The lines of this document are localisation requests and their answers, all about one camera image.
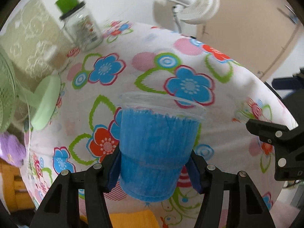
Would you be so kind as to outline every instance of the floral tablecloth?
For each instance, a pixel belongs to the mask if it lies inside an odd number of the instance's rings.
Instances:
[[[206,108],[194,144],[198,155],[223,171],[245,170],[270,209],[282,183],[274,180],[273,146],[260,142],[245,127],[248,119],[296,126],[277,97],[229,56],[209,45],[163,28],[114,21],[103,42],[91,52],[70,51],[60,74],[61,93],[49,125],[33,131],[30,158],[22,178],[38,207],[57,175],[88,169],[119,143],[121,108],[118,96],[132,90],[171,95]],[[172,107],[191,109],[184,103]],[[29,140],[28,123],[25,141]],[[85,193],[79,191],[81,215]],[[109,213],[150,209],[161,227],[193,227],[203,196],[191,187],[183,168],[171,198],[146,203],[127,196],[119,182],[105,194]],[[225,226],[228,196],[224,196],[220,228]]]

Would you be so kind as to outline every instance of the green fan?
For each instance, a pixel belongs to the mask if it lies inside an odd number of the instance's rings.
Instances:
[[[0,132],[7,130],[16,109],[16,98],[30,106],[30,122],[35,130],[44,128],[56,107],[61,88],[57,75],[44,78],[35,92],[25,89],[15,78],[12,62],[0,46]]]

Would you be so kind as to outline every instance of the silver screw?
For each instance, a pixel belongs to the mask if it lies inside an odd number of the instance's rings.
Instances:
[[[245,171],[240,171],[239,174],[240,174],[241,177],[246,177],[247,176],[247,173]]]
[[[282,131],[277,131],[276,133],[275,133],[275,135],[276,135],[276,137],[281,137],[282,135],[283,135],[283,133],[282,133]]]
[[[286,159],[285,158],[280,158],[278,161],[278,166],[279,167],[284,167],[286,165]]]
[[[100,169],[101,167],[102,167],[102,165],[99,164],[99,163],[93,165],[93,168],[94,168],[95,170],[98,170],[98,169]]]
[[[67,174],[69,174],[69,170],[63,170],[61,172],[61,175],[66,176]]]
[[[215,166],[213,164],[208,164],[207,169],[208,170],[215,170]]]

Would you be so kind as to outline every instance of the green lid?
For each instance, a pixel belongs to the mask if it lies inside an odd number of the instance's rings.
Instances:
[[[79,0],[58,0],[55,3],[62,13],[66,13],[79,4]]]

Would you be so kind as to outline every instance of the door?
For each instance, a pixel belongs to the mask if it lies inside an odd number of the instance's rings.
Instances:
[[[201,26],[198,39],[261,77],[288,45],[296,25],[286,0],[220,0],[218,13]]]

